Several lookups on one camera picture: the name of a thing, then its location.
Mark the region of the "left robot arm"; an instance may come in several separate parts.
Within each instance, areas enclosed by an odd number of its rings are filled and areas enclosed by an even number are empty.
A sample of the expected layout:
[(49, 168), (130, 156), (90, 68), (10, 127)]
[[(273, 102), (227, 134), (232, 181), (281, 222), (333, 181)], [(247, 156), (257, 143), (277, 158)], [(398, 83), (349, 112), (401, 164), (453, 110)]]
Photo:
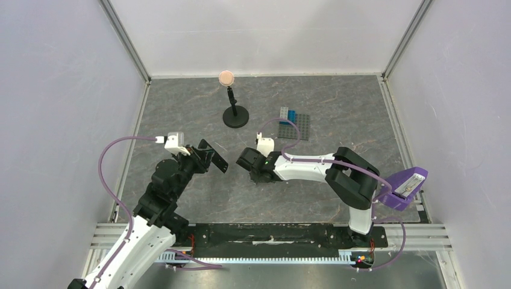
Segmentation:
[(132, 288), (167, 249), (185, 244), (189, 222), (175, 212), (177, 200), (193, 176), (208, 172), (211, 164), (222, 172), (228, 168), (206, 140), (160, 161), (130, 223), (107, 256), (89, 275), (73, 279), (68, 287)]

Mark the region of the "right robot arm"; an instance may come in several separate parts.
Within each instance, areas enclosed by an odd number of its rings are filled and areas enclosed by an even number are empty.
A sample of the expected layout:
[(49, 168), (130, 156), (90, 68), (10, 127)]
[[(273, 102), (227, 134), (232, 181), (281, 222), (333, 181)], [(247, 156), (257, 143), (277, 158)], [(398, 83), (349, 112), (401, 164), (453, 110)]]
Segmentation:
[(349, 148), (340, 147), (335, 153), (305, 156), (272, 151), (263, 154), (245, 148), (236, 161), (249, 172), (255, 183), (305, 180), (326, 183), (348, 206), (348, 238), (363, 246), (372, 238), (372, 203), (380, 172)]

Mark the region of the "black remote control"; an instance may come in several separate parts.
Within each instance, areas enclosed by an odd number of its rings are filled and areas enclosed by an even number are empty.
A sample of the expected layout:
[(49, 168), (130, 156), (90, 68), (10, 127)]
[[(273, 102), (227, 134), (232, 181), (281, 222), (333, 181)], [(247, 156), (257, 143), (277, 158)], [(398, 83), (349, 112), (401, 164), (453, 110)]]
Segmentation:
[(201, 158), (207, 167), (213, 163), (222, 173), (227, 172), (227, 161), (205, 139), (201, 139), (198, 150), (203, 154)]

